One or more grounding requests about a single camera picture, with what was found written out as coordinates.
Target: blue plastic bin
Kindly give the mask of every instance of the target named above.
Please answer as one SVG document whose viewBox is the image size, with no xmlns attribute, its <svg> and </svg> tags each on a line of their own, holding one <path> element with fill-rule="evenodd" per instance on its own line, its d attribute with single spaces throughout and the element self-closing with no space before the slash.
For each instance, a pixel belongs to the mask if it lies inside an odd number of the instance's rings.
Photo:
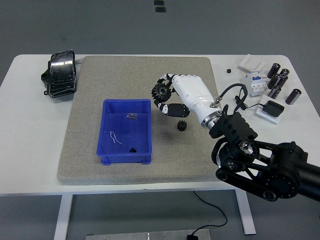
<svg viewBox="0 0 320 240">
<path fill-rule="evenodd" d="M 151 162 L 150 99 L 107 99 L 96 154 L 102 165 Z"/>
</svg>

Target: gear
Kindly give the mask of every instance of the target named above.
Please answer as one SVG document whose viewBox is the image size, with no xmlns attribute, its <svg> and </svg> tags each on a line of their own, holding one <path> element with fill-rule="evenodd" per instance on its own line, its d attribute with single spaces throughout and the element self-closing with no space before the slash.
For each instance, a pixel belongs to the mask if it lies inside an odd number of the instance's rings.
<svg viewBox="0 0 320 240">
<path fill-rule="evenodd" d="M 154 100 L 164 103 L 171 97 L 171 89 L 165 83 L 158 83 L 152 89 L 151 94 Z"/>
<path fill-rule="evenodd" d="M 180 132 L 183 132 L 187 129 L 187 123 L 184 120 L 178 121 L 177 128 Z"/>
</svg>

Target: electrolytic capacitor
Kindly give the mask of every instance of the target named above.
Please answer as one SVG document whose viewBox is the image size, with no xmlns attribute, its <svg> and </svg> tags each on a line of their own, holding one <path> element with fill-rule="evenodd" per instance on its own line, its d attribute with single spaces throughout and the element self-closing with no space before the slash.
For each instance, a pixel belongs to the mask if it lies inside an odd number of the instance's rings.
<svg viewBox="0 0 320 240">
<path fill-rule="evenodd" d="M 301 95 L 301 91 L 299 89 L 297 88 L 293 89 L 290 95 L 286 98 L 285 103 L 289 105 L 294 104 L 300 95 Z"/>
<path fill-rule="evenodd" d="M 268 97 L 272 99 L 276 99 L 280 91 L 281 91 L 281 87 L 273 86 L 273 88 L 271 89 L 271 92 L 268 94 Z"/>
<path fill-rule="evenodd" d="M 279 63 L 274 63 L 272 64 L 272 67 L 270 68 L 270 71 L 266 75 L 268 79 L 271 79 L 280 69 L 280 64 Z"/>
<path fill-rule="evenodd" d="M 288 75 L 280 74 L 280 79 L 277 82 L 277 84 L 275 84 L 275 85 L 277 85 L 278 87 L 282 88 L 285 85 L 287 80 L 288 80 Z"/>
<path fill-rule="evenodd" d="M 286 68 L 283 68 L 282 70 L 281 70 L 281 72 L 280 72 L 280 74 L 281 75 L 288 75 L 290 73 L 290 71 L 288 70 L 288 69 L 286 69 Z"/>
<path fill-rule="evenodd" d="M 272 89 L 274 85 L 278 84 L 279 81 L 280 81 L 280 74 L 276 73 L 268 82 L 268 85 L 267 85 L 268 89 Z"/>
</svg>

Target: robotic hand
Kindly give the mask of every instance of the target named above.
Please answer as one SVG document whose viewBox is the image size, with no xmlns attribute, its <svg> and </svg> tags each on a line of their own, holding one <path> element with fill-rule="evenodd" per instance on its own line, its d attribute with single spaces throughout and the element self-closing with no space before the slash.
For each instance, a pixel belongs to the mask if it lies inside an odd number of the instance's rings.
<svg viewBox="0 0 320 240">
<path fill-rule="evenodd" d="M 237 86 L 243 90 L 244 97 L 233 114 L 228 115 L 228 105 L 221 109 L 218 103 L 229 89 Z M 172 92 L 176 92 L 184 104 L 166 104 Z M 221 181 L 268 201 L 297 194 L 320 201 L 320 167 L 307 163 L 307 152 L 294 141 L 272 144 L 255 140 L 258 134 L 237 112 L 248 94 L 245 85 L 233 84 L 214 100 L 199 76 L 168 73 L 158 80 L 151 94 L 155 105 L 165 115 L 185 118 L 195 112 L 199 123 L 209 130 L 213 139 L 224 136 L 217 141 L 211 154 L 212 161 L 219 166 L 215 175 Z M 262 155 L 260 149 L 270 150 L 271 156 Z"/>
</svg>

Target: metal plate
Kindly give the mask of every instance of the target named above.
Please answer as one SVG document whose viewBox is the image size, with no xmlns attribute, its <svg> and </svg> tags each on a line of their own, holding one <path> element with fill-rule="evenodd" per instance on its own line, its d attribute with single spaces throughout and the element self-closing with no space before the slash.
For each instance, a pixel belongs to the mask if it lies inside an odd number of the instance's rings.
<svg viewBox="0 0 320 240">
<path fill-rule="evenodd" d="M 186 240 L 194 230 L 154 231 L 104 235 L 87 235 L 85 240 Z M 200 240 L 211 240 L 209 229 L 200 229 L 195 234 Z"/>
</svg>

